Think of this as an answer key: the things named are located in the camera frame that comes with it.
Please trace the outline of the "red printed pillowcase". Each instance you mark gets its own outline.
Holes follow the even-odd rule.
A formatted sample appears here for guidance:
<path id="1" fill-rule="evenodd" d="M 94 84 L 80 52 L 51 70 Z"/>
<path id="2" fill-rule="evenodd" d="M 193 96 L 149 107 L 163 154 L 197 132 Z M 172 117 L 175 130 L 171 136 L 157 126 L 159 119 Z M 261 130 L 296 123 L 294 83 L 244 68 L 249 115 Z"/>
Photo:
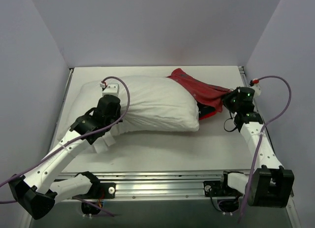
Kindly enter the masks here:
<path id="1" fill-rule="evenodd" d="M 196 100 L 199 120 L 222 112 L 222 98 L 232 92 L 230 89 L 201 82 L 177 68 L 167 77 L 184 87 Z"/>

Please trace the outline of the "white pillow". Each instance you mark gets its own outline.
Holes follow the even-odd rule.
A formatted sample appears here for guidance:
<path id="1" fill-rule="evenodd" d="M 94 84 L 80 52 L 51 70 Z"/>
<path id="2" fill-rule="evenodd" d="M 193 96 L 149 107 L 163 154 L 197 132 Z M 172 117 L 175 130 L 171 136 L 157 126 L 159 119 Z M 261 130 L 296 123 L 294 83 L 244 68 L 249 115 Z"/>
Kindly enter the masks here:
<path id="1" fill-rule="evenodd" d="M 199 130 L 196 100 L 178 82 L 167 77 L 123 76 L 118 84 L 123 121 L 88 146 L 84 153 L 102 153 L 115 139 L 134 131 L 195 132 Z"/>

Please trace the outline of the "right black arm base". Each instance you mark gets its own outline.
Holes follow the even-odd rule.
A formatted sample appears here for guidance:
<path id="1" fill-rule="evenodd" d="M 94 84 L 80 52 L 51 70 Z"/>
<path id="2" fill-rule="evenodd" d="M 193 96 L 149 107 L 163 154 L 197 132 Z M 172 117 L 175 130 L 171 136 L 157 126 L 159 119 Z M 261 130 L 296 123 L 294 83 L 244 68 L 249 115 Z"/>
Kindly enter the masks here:
<path id="1" fill-rule="evenodd" d="M 206 197 L 230 197 L 239 194 L 237 190 L 224 187 L 218 180 L 204 181 L 203 187 Z"/>

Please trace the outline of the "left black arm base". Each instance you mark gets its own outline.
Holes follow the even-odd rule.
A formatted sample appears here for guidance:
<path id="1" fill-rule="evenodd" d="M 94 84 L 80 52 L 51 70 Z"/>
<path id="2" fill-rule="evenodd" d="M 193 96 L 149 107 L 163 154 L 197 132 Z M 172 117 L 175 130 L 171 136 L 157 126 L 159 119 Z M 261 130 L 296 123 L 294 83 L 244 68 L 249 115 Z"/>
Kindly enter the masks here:
<path id="1" fill-rule="evenodd" d="M 86 194 L 79 195 L 79 197 L 82 199 L 114 199 L 115 193 L 116 183 L 100 182 L 93 184 Z"/>

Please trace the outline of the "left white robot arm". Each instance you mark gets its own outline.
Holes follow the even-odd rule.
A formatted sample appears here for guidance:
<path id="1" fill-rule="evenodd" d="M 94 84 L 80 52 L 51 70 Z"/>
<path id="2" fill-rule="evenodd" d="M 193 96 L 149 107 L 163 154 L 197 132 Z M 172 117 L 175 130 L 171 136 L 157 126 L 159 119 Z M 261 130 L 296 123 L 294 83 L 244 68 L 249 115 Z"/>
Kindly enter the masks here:
<path id="1" fill-rule="evenodd" d="M 89 171 L 57 182 L 55 179 L 87 147 L 121 121 L 120 99 L 104 95 L 96 107 L 78 117 L 58 145 L 30 171 L 14 175 L 9 187 L 14 199 L 38 220 L 56 203 L 74 196 L 94 198 L 100 193 L 100 180 Z"/>

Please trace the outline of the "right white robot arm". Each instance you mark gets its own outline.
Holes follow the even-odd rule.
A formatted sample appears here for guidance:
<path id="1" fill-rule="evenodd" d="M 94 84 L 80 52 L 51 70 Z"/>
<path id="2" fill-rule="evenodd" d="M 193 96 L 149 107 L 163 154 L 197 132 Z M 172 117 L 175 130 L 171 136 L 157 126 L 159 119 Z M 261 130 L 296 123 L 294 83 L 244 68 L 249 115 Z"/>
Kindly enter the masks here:
<path id="1" fill-rule="evenodd" d="M 265 134 L 264 121 L 255 111 L 254 95 L 254 89 L 238 87 L 222 99 L 231 113 L 235 129 L 247 143 L 252 165 L 249 175 L 228 173 L 219 181 L 219 190 L 224 195 L 237 190 L 244 195 L 243 201 L 249 206 L 284 208 L 291 194 L 294 174 L 285 169 L 276 157 Z"/>

